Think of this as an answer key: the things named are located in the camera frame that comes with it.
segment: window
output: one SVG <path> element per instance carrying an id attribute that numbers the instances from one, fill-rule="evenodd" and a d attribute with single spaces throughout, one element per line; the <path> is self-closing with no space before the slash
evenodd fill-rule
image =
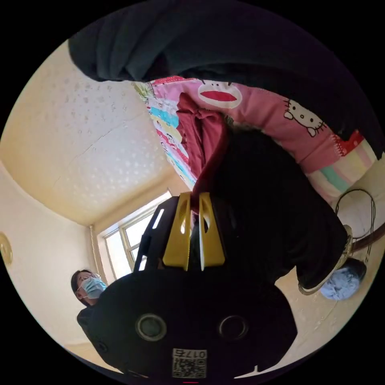
<path id="1" fill-rule="evenodd" d="M 170 192 L 167 191 L 165 194 L 134 211 L 126 218 L 127 220 L 124 224 L 104 237 L 116 279 L 133 272 L 142 235 L 158 205 L 171 198 L 171 196 Z M 146 257 L 143 256 L 139 270 L 143 270 L 145 265 Z"/>

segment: black hair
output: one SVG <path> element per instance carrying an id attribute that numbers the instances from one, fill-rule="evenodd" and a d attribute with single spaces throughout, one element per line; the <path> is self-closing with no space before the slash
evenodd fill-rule
<path id="1" fill-rule="evenodd" d="M 88 302 L 86 302 L 84 299 L 80 299 L 77 297 L 76 295 L 76 292 L 77 290 L 79 289 L 78 285 L 77 285 L 77 276 L 80 274 L 80 273 L 90 273 L 92 274 L 92 271 L 91 270 L 88 270 L 88 269 L 84 269 L 84 270 L 78 270 L 77 272 L 73 273 L 72 277 L 71 277 L 71 289 L 73 291 L 73 293 L 75 294 L 75 297 L 84 305 L 84 306 L 91 306 Z"/>

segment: window frame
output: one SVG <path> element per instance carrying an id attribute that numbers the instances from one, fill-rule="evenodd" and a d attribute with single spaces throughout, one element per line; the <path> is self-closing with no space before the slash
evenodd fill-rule
<path id="1" fill-rule="evenodd" d="M 167 189 L 167 191 L 164 194 L 162 194 L 162 195 L 165 195 L 167 193 L 170 194 L 170 197 L 173 196 L 169 189 Z M 128 265 L 130 266 L 131 272 L 133 272 L 134 271 L 134 266 L 135 266 L 135 259 L 134 259 L 134 256 L 132 254 L 132 251 L 137 249 L 139 247 L 140 243 L 137 243 L 136 245 L 131 245 L 130 241 L 128 240 L 126 229 L 130 228 L 131 226 L 133 226 L 134 224 L 140 222 L 141 220 L 147 218 L 148 216 L 153 215 L 154 212 L 156 211 L 158 205 L 160 205 L 161 203 L 165 202 L 167 199 L 170 199 L 170 198 L 166 198 L 166 199 L 162 200 L 161 202 L 159 202 L 158 204 L 155 204 L 154 206 L 149 207 L 147 210 L 145 210 L 142 213 L 138 214 L 137 216 L 135 216 L 131 220 L 128 220 L 125 223 L 123 223 L 120 226 L 118 226 L 117 229 L 115 229 L 115 230 L 111 231 L 110 233 L 106 234 L 105 236 L 103 236 L 105 247 L 106 247 L 107 254 L 108 254 L 109 263 L 110 263 L 110 266 L 112 268 L 112 272 L 113 272 L 113 276 L 114 276 L 115 280 L 117 280 L 117 278 L 116 278 L 115 268 L 114 268 L 114 265 L 112 263 L 111 256 L 110 256 L 110 253 L 109 253 L 108 244 L 107 244 L 107 238 L 109 238 L 110 236 L 116 234 L 117 232 L 120 233 L 120 239 L 121 239 L 122 244 L 123 244 L 123 249 L 124 249 L 124 252 L 126 254 Z"/>

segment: camera lens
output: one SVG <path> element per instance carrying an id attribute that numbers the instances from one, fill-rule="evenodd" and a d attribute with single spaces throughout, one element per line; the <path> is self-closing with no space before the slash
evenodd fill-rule
<path id="1" fill-rule="evenodd" d="M 155 314 L 144 314 L 136 322 L 137 334 L 146 341 L 159 341 L 167 332 L 164 320 Z"/>
<path id="2" fill-rule="evenodd" d="M 248 324 L 241 316 L 228 316 L 219 323 L 219 335 L 229 341 L 243 338 L 249 330 Z"/>

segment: red cloth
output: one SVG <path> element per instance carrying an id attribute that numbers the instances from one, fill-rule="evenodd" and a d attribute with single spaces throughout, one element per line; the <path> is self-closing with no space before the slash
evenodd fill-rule
<path id="1" fill-rule="evenodd" d="M 188 164 L 196 175 L 191 204 L 197 211 L 199 194 L 210 191 L 213 175 L 220 165 L 229 142 L 223 115 L 199 107 L 188 94 L 181 93 L 178 103 L 177 130 L 188 154 Z"/>

